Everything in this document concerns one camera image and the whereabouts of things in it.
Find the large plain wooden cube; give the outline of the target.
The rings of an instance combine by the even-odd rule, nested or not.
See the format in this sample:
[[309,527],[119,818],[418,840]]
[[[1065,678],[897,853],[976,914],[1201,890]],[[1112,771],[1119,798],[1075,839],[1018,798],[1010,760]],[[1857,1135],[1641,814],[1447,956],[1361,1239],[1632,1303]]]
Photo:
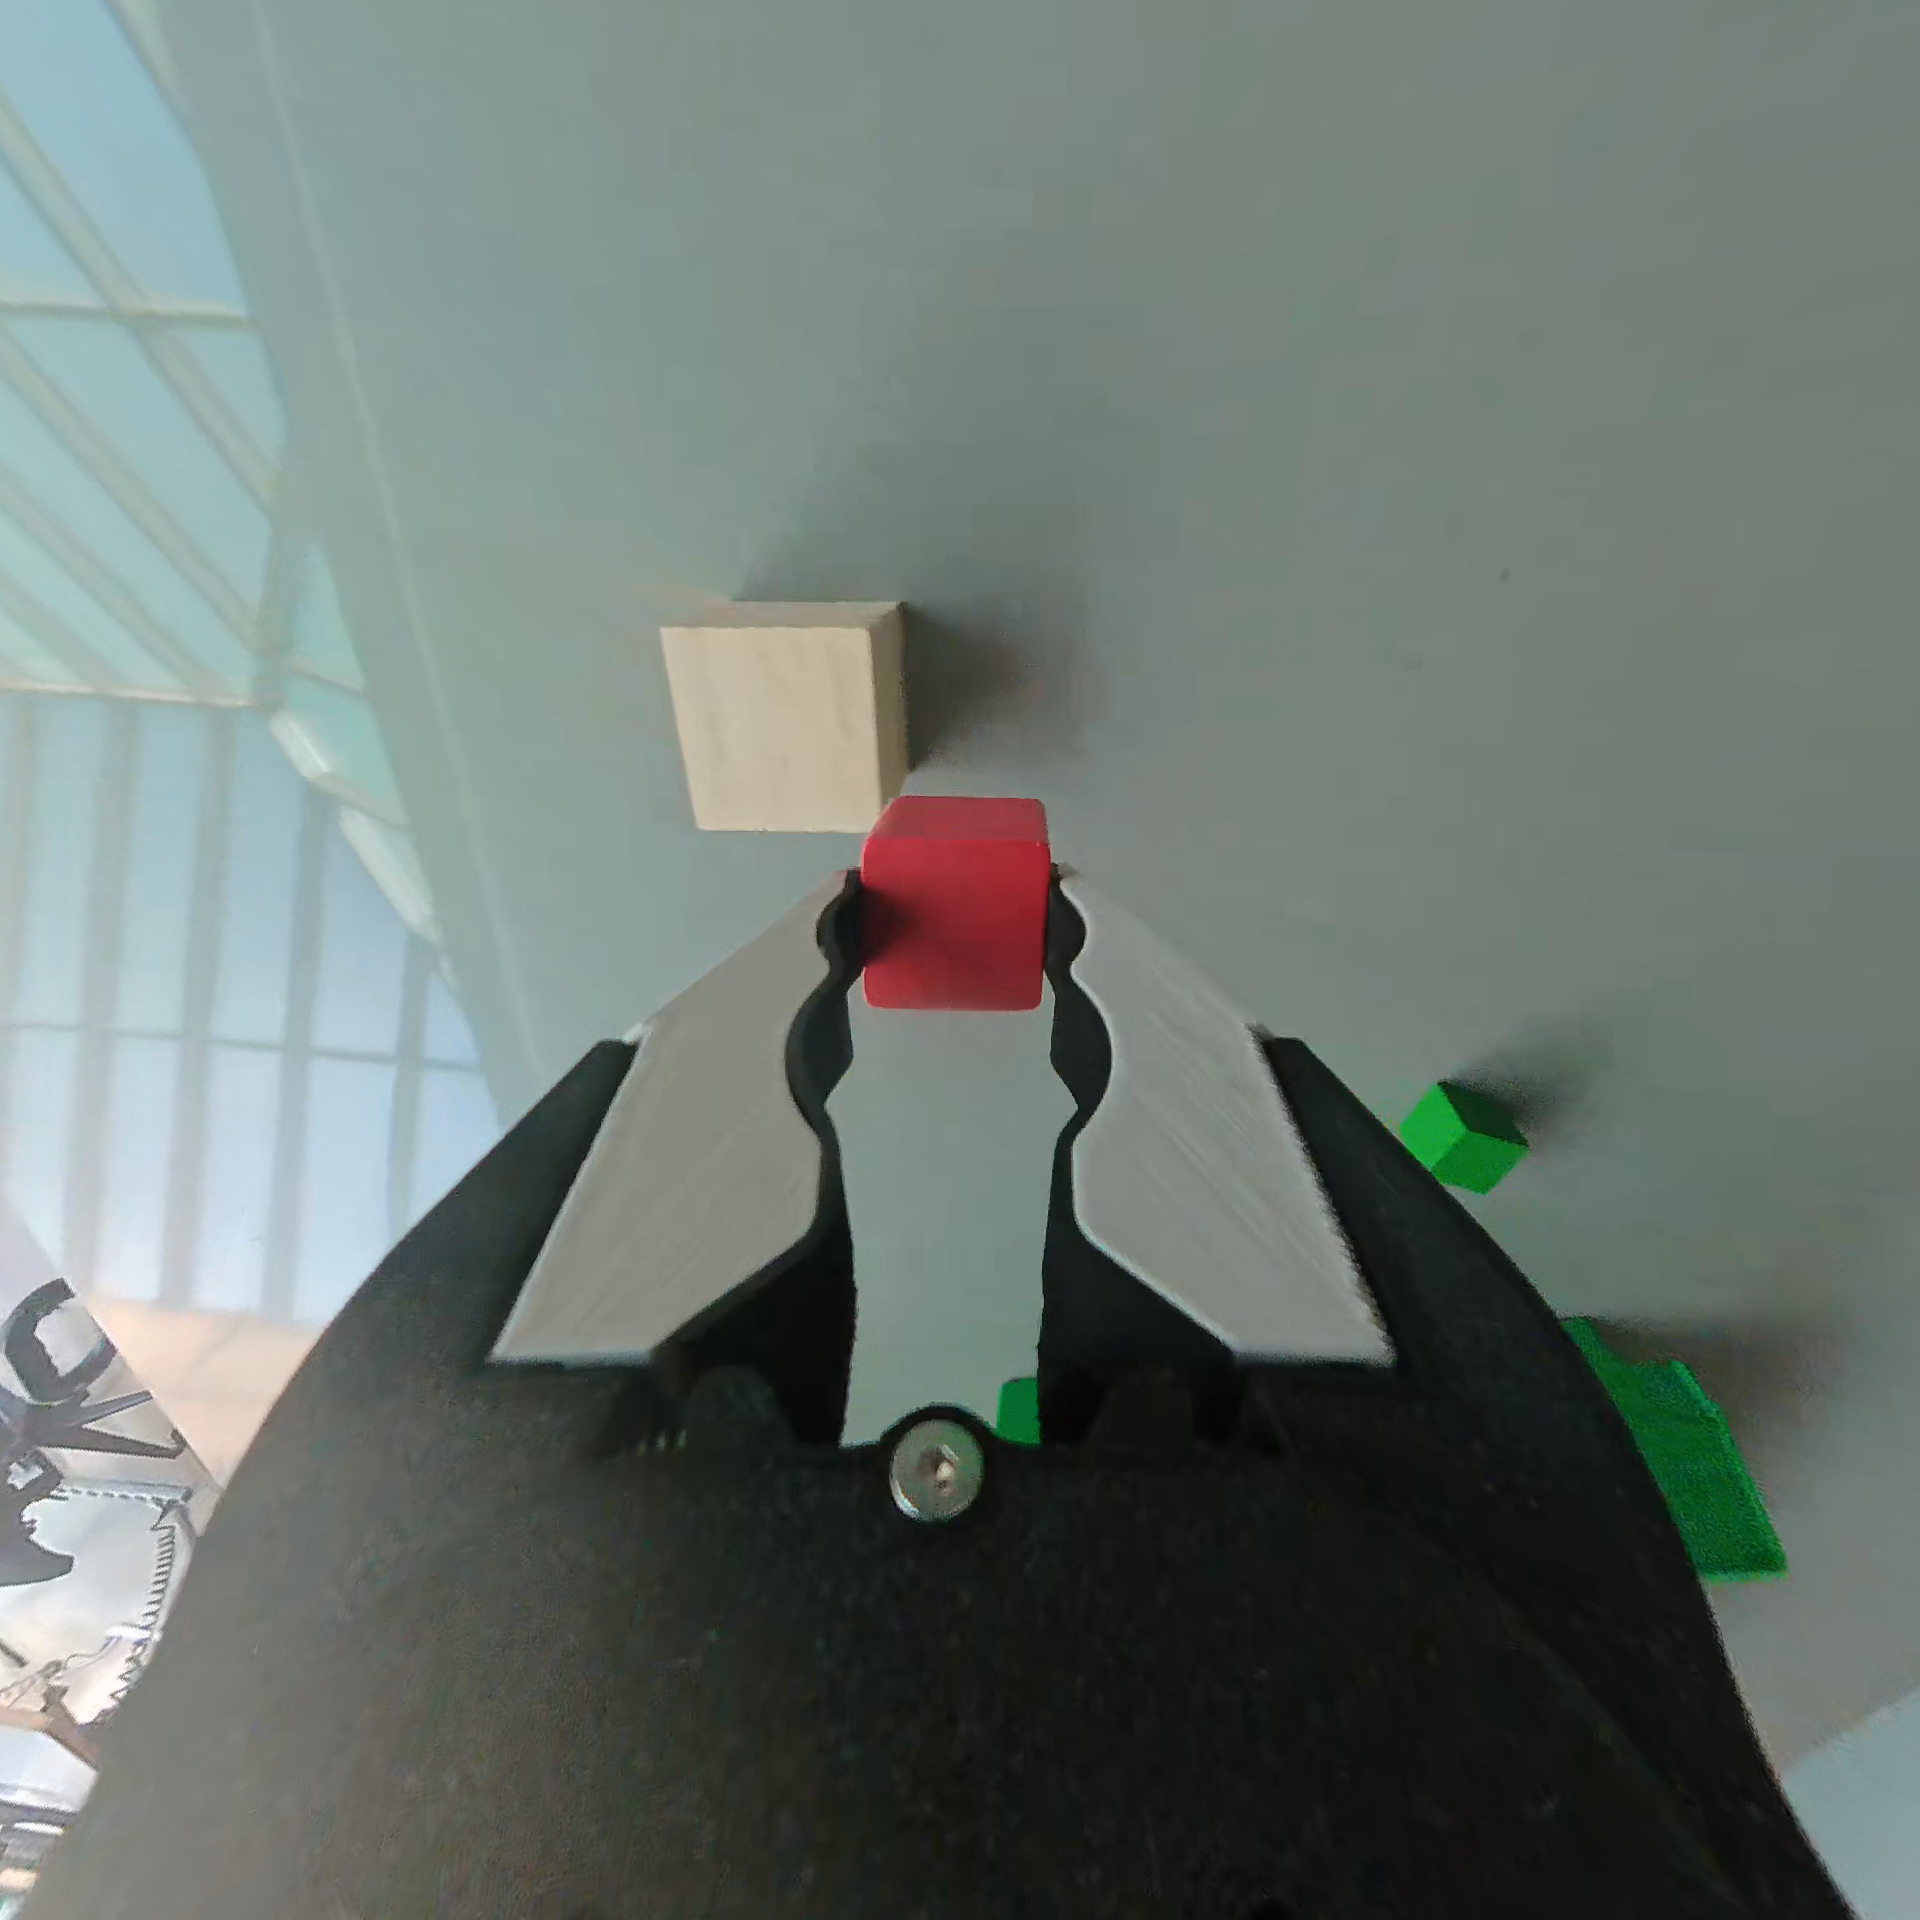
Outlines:
[[724,603],[660,650],[700,829],[864,834],[904,794],[899,603]]

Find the white board with black print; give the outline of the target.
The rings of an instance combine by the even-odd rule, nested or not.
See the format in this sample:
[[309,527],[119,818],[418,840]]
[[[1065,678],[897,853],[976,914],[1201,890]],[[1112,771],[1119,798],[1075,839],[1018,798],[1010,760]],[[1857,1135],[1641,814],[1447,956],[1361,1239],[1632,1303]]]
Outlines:
[[74,1808],[154,1663],[212,1480],[31,1228],[3,1221],[5,1791]]

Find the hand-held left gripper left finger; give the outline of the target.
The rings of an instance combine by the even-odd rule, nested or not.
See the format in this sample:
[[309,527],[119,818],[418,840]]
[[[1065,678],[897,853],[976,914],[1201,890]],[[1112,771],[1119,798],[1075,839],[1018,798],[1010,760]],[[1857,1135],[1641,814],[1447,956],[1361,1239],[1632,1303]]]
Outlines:
[[637,1365],[671,1408],[751,1373],[803,1445],[849,1421],[857,878],[835,870],[629,1036],[632,1061],[492,1360]]

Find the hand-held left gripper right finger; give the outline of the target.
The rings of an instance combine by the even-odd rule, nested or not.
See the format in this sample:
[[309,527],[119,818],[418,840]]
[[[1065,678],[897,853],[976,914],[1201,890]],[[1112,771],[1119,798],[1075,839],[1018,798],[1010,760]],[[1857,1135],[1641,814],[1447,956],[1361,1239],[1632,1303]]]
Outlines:
[[1391,1382],[1392,1335],[1265,1027],[1073,868],[1045,967],[1073,1116],[1048,1188],[1041,1439],[1088,1443],[1141,1376],[1179,1386],[1207,1443],[1266,1376]]

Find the red wooden cube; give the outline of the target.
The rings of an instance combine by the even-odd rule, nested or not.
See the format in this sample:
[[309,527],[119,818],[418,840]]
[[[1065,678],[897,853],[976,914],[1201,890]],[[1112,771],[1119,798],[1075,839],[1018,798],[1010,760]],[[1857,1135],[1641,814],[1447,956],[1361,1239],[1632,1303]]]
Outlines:
[[868,831],[857,872],[872,1008],[1041,1005],[1052,887],[1042,803],[900,795]]

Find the small dark green wooden cube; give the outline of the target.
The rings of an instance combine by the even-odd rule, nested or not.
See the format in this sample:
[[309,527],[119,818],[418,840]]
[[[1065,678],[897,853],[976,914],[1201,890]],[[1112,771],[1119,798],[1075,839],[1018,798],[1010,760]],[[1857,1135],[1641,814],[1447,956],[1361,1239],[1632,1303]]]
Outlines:
[[1450,1078],[1421,1092],[1400,1138],[1435,1181],[1474,1196],[1492,1192],[1530,1155],[1503,1100]]

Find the green plastic bin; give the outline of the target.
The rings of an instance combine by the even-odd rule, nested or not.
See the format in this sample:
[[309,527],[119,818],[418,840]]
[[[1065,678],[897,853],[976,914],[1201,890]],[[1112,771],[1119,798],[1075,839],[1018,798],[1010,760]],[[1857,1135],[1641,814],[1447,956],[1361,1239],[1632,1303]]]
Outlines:
[[1386,1360],[1235,1356],[1168,1332],[1090,1360],[1041,1351],[1000,1389],[1002,1443],[1119,1466],[1131,1495],[1266,1495],[1346,1556],[1570,1591],[1640,1554],[1664,1503],[1701,1579],[1781,1578],[1786,1549],[1729,1421],[1677,1360],[1629,1363],[1506,1276],[1407,1299]]

